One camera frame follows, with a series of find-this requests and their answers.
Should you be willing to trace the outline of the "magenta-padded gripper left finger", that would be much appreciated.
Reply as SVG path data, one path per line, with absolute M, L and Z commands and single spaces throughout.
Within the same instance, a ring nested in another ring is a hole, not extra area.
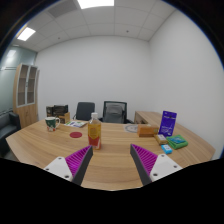
M 76 185 L 81 185 L 92 156 L 93 149 L 87 146 L 66 158 L 61 156 L 55 158 L 44 170 Z

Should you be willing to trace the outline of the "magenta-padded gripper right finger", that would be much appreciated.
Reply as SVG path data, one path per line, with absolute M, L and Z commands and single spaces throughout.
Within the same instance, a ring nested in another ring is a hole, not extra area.
M 166 154 L 156 155 L 134 144 L 130 145 L 130 154 L 143 185 L 148 185 L 182 169 Z

